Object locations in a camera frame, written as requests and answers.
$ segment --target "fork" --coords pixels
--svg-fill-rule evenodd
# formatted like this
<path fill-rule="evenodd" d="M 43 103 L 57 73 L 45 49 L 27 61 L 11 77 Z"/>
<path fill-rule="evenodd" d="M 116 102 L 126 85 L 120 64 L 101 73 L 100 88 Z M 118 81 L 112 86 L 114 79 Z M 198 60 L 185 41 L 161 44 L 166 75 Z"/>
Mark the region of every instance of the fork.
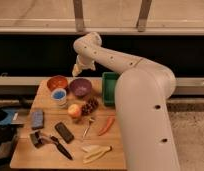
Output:
<path fill-rule="evenodd" d="M 82 140 L 84 140 L 84 138 L 86 137 L 86 135 L 90 129 L 90 126 L 94 121 L 95 121 L 95 117 L 91 116 L 89 121 L 88 121 L 88 127 L 85 129 L 84 134 L 82 135 Z"/>

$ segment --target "orange bowl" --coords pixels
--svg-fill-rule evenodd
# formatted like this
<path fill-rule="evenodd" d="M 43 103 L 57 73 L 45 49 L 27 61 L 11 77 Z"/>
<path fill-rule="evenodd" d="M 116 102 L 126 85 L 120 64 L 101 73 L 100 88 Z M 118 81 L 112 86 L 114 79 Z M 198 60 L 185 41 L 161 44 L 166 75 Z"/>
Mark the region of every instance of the orange bowl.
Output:
<path fill-rule="evenodd" d="M 67 86 L 68 86 L 67 78 L 62 75 L 53 76 L 47 81 L 47 87 L 49 88 L 50 91 L 53 91 L 56 88 L 66 89 Z"/>

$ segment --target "carrot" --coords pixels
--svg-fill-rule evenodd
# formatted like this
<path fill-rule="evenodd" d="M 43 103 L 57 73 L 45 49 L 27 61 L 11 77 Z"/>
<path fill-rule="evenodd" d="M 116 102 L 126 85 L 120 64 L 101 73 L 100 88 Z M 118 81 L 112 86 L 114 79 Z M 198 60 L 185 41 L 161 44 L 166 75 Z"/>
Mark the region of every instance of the carrot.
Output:
<path fill-rule="evenodd" d="M 98 136 L 101 136 L 103 134 L 105 134 L 109 129 L 110 127 L 112 126 L 112 124 L 114 123 L 115 121 L 115 116 L 109 116 L 107 118 L 107 121 L 106 123 L 104 124 L 104 126 L 100 129 L 100 131 L 98 132 Z"/>

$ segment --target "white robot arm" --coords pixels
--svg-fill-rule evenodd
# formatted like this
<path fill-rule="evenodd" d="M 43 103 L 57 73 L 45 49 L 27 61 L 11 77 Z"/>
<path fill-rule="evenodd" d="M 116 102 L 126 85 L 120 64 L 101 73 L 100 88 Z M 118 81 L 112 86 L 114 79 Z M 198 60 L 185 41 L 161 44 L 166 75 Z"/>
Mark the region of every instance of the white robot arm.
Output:
<path fill-rule="evenodd" d="M 115 106 L 128 171 L 179 171 L 166 107 L 175 89 L 172 71 L 146 58 L 101 47 L 97 33 L 74 42 L 78 53 L 73 76 L 95 70 L 94 61 L 120 75 Z"/>

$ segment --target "white cup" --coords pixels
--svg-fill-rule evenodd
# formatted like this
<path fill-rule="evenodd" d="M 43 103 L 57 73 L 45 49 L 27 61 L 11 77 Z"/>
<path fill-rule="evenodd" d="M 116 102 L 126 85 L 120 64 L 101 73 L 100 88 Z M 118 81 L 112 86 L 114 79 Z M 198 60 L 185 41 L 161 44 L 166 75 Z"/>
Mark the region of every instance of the white cup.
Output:
<path fill-rule="evenodd" d="M 66 107 L 67 92 L 63 88 L 56 88 L 51 93 L 51 98 L 56 102 L 60 108 Z"/>

